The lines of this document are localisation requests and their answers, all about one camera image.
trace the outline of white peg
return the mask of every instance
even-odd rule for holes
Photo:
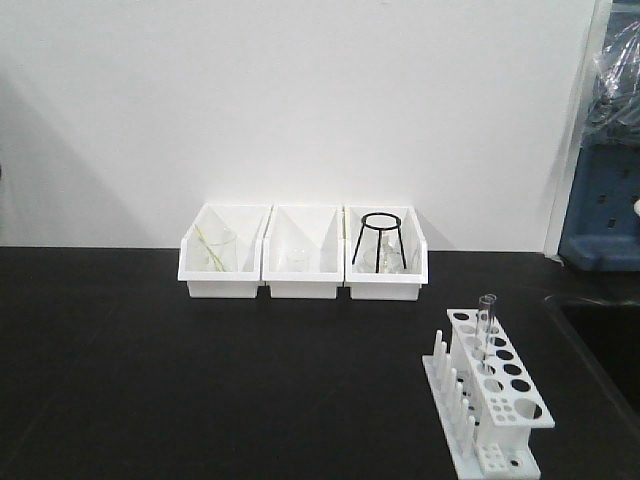
[[[456,437],[461,444],[464,443],[464,432],[467,430],[467,413],[469,413],[469,400],[463,398],[460,404],[460,415],[456,418]]]
[[[462,441],[462,456],[468,457],[471,454],[471,444],[473,443],[473,429],[476,428],[476,417],[469,415]]]
[[[433,344],[433,358],[438,355],[438,348],[440,348],[440,344],[442,343],[442,330],[436,330],[436,341]]]
[[[449,407],[449,410],[451,410],[451,402],[453,401],[453,396],[456,393],[456,383],[458,383],[458,370],[455,368],[451,369],[451,372],[449,374],[449,378],[447,379],[448,381],[448,385],[447,385],[447,392],[445,393],[445,404],[447,405],[447,407]]]
[[[440,380],[440,391],[444,392],[447,386],[447,373],[451,371],[451,354],[447,353],[444,356],[444,362],[442,362],[442,368],[438,372],[438,380]]]
[[[462,408],[462,384],[456,378],[455,388],[452,392],[452,397],[449,405],[449,411],[451,412],[451,419],[455,422],[460,415],[460,408]]]

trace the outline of plastic bag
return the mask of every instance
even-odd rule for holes
[[[640,147],[640,20],[607,43],[596,58],[598,77],[582,144]]]

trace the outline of test tube rack peg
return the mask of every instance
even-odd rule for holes
[[[497,319],[488,357],[478,351],[477,313],[447,310],[451,348],[438,330],[433,355],[422,357],[456,473],[460,480],[538,480],[529,436],[555,422]]]

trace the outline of white plastic bin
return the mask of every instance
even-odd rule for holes
[[[256,296],[270,211],[268,205],[202,207],[180,243],[178,280],[187,282],[189,295]]]
[[[356,251],[356,244],[362,217],[368,213],[386,212],[396,215],[401,220],[401,235],[407,268],[401,263],[400,243],[396,230],[389,230],[383,237],[383,244],[394,253],[394,261],[400,262],[400,267],[389,273],[380,268],[375,273],[376,249],[378,232],[364,229],[356,263],[352,260]],[[420,288],[428,281],[427,270],[427,241],[422,234],[418,217],[413,207],[387,206],[354,206],[347,205],[345,215],[345,286],[351,289],[351,298],[366,300],[417,300]]]
[[[274,207],[262,258],[271,296],[336,298],[344,280],[343,237],[341,207]]]

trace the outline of black countertop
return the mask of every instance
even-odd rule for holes
[[[545,302],[638,300],[638,274],[436,252],[418,302],[215,300],[177,256],[0,249],[1,478],[455,479],[420,357],[486,292],[556,421],[531,436],[543,478],[640,478],[637,429]]]

